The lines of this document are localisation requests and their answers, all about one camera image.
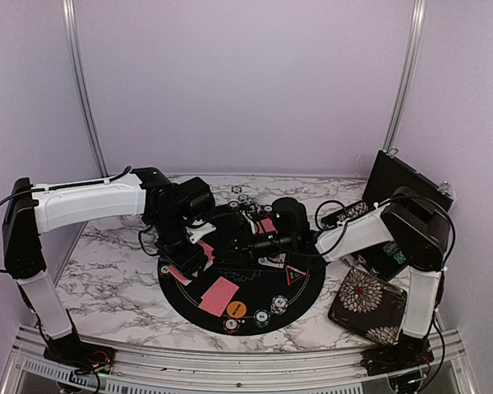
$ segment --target orange chip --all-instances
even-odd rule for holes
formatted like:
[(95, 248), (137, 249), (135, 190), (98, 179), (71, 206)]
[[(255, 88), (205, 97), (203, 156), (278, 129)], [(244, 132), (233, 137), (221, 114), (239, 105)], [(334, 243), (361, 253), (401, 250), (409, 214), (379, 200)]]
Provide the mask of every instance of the orange chip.
[(247, 306), (244, 305), (241, 301), (232, 301), (227, 306), (227, 314), (231, 318), (242, 318), (245, 314), (247, 314)]

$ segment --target round black mat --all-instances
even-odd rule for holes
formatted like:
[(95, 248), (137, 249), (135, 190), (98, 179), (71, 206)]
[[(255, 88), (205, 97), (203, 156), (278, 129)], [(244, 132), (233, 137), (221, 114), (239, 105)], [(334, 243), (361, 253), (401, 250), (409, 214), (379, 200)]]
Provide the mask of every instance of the round black mat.
[[(220, 218), (211, 221), (218, 230), (203, 238), (214, 248), (229, 242), (241, 226), (237, 217), (221, 213), (223, 210), (219, 210), (216, 216)], [(297, 266), (298, 259), (303, 258), (287, 255), (285, 262), (290, 267)], [(323, 266), (310, 268), (305, 271), (306, 275), (300, 275), (292, 270), (288, 271), (287, 268), (261, 265), (254, 268), (240, 267), (223, 259), (216, 259), (200, 279), (184, 286), (170, 274), (161, 274), (162, 264), (159, 262), (158, 267), (160, 286), (170, 305), (182, 317), (211, 332), (238, 336), (278, 330), (300, 318), (316, 301), (325, 280)], [(235, 302), (230, 308), (226, 308), (220, 318), (199, 308), (201, 296), (219, 277), (239, 286), (231, 304), (234, 301), (241, 303)], [(229, 312), (237, 310), (238, 306), (243, 311), (246, 307), (246, 313), (241, 317), (231, 316)]]

